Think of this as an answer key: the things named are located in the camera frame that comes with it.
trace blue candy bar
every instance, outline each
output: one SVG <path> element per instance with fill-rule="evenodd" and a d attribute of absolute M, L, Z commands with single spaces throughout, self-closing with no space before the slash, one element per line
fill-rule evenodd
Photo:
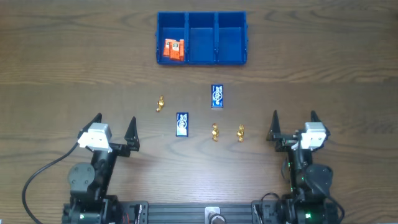
<path fill-rule="evenodd" d="M 188 137 L 188 113 L 177 113 L 177 132 L 176 137 Z"/>
<path fill-rule="evenodd" d="M 224 108 L 222 84 L 211 85 L 211 108 Z"/>

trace wood grain surface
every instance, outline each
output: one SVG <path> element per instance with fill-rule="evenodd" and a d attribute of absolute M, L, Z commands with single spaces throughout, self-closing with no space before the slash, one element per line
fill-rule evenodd
<path fill-rule="evenodd" d="M 155 61 L 157 11 L 247 11 L 242 67 Z M 223 110 L 210 85 L 224 84 Z M 32 223 L 21 192 L 101 112 L 122 143 L 137 117 L 139 152 L 119 158 L 109 194 L 149 202 L 250 202 L 289 193 L 285 154 L 265 141 L 277 109 L 286 133 L 316 110 L 331 131 L 316 163 L 334 170 L 344 223 L 398 221 L 396 0 L 37 0 L 0 2 L 0 219 Z M 165 107 L 156 113 L 160 95 Z M 175 137 L 175 113 L 190 137 Z M 218 123 L 219 142 L 211 140 Z M 244 124 L 244 142 L 236 131 Z M 77 149 L 31 183 L 27 201 L 60 223 Z"/>

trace orange box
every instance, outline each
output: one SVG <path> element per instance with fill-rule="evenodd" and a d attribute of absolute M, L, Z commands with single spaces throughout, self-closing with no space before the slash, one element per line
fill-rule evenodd
<path fill-rule="evenodd" d="M 163 57 L 169 57 L 170 56 L 170 42 L 175 41 L 173 39 L 165 39 L 164 40 L 164 49 L 163 49 Z"/>
<path fill-rule="evenodd" d="M 178 41 L 170 42 L 170 59 L 180 60 L 180 42 Z"/>
<path fill-rule="evenodd" d="M 184 61 L 184 52 L 185 52 L 185 48 L 184 48 L 184 40 L 180 39 L 180 61 Z"/>

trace divided container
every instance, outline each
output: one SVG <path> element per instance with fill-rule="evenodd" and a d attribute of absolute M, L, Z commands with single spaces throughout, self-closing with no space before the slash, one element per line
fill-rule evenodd
<path fill-rule="evenodd" d="M 184 61 L 163 57 L 165 39 L 185 41 Z M 162 65 L 242 65 L 248 58 L 246 12 L 158 12 L 156 60 Z"/>

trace blue tray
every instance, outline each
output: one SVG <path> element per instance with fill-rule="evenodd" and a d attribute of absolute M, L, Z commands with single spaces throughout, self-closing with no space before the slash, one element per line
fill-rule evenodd
<path fill-rule="evenodd" d="M 165 39 L 185 41 L 185 60 L 163 57 Z M 162 65 L 243 65 L 248 59 L 246 12 L 158 12 L 156 60 Z"/>

